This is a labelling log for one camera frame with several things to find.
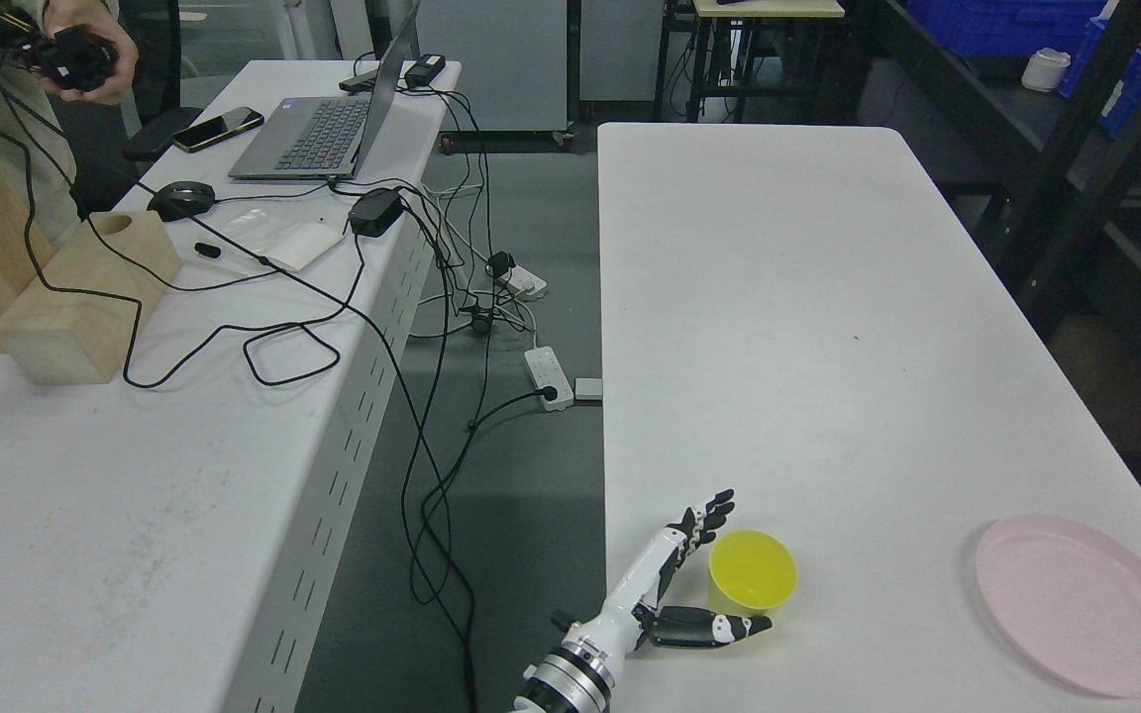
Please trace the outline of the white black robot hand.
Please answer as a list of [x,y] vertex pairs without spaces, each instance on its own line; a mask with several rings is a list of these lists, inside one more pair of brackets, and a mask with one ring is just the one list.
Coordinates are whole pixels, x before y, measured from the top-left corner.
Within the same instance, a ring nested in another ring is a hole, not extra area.
[[738,617],[697,606],[663,606],[675,573],[699,546],[717,538],[734,510],[734,491],[721,491],[705,505],[688,507],[644,546],[628,572],[602,600],[596,618],[574,624],[558,648],[597,684],[614,689],[626,656],[640,646],[719,649],[772,627],[766,615]]

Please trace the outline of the person's hand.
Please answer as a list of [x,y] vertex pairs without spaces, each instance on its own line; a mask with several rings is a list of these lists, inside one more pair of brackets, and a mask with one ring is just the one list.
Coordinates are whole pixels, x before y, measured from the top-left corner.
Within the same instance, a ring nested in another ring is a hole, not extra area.
[[63,29],[80,29],[88,44],[110,47],[115,62],[103,84],[89,91],[64,89],[54,84],[48,76],[37,75],[38,86],[46,94],[57,95],[63,102],[84,102],[118,107],[128,94],[132,94],[139,47],[115,17],[118,1],[44,1],[41,10],[41,27],[46,37],[54,37]]

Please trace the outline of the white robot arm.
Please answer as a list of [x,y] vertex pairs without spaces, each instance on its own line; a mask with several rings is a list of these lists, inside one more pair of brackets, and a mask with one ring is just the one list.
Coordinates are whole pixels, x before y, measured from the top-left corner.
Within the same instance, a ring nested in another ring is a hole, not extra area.
[[608,712],[615,678],[602,655],[557,646],[524,673],[512,712]]

